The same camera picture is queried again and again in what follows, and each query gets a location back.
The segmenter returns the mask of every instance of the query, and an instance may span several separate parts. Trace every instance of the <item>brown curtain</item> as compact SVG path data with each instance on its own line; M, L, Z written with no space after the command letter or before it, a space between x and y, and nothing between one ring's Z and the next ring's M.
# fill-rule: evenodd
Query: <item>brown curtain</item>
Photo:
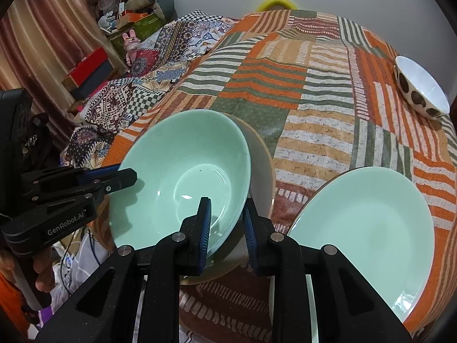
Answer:
M99 47L113 67L124 67L86 2L14 0L0 21L0 89L26 88L32 112L48 113L60 149L74 128L66 111L74 99L61 84L69 70Z

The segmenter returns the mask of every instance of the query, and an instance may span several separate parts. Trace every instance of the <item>tan bowl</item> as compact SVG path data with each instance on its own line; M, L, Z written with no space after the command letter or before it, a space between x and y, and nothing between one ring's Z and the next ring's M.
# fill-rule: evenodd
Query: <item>tan bowl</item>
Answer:
M251 155L250 196L254 200L257 213L271 218L275 197L276 176L273 160L262 137L243 120L228 115L241 129ZM183 285L200 284L221 277L248 259L248 249L244 238L244 227L240 218L227 240L213 256L207 259L207 266L201 276L189 276L181 280Z

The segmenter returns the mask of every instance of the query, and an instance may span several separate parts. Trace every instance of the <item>striped bedspread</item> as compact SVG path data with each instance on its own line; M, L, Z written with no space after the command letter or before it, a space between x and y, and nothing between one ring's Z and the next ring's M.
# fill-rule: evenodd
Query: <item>striped bedspread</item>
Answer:
M301 10L248 15L160 104L116 136L104 165L120 162L142 133L174 113L236 115L273 156L272 220L283 232L336 175L371 165L401 172L422 192L435 224L431 276L405 323L413 333L437 319L457 285L457 138L449 117L424 119L405 102L393 77L396 55L345 18ZM270 340L268 281L245 264L183 286L180 306L181 321L215 342Z

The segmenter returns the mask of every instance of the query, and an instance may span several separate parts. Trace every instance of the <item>pink bunny toy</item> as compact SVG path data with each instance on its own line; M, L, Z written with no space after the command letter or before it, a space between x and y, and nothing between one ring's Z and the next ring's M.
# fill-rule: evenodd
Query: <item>pink bunny toy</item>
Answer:
M131 67L137 56L137 49L141 40L137 37L133 29L131 29L129 33L130 37L127 33L124 33L122 37L124 38L124 49L127 51L125 61L127 62L127 66Z

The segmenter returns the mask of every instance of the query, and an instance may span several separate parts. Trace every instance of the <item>bed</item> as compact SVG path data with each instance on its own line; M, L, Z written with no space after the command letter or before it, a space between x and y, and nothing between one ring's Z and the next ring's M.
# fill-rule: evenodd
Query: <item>bed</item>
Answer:
M439 317L457 285L457 137L449 117L425 119L404 101L393 77L396 56L345 18L303 10L250 14L209 54L194 58L159 102L118 130L100 164L121 162L138 137L174 113L233 114L257 130L273 157L271 219L284 233L336 175L370 165L399 171L422 192L435 225L431 274L405 322L414 334ZM95 226L109 247L107 216L105 210ZM181 322L214 342L268 342L268 287L247 264L208 283L183 285Z
M237 22L197 10L141 43L128 75L109 81L87 99L62 163L97 168L115 135L168 94L196 58L211 50Z

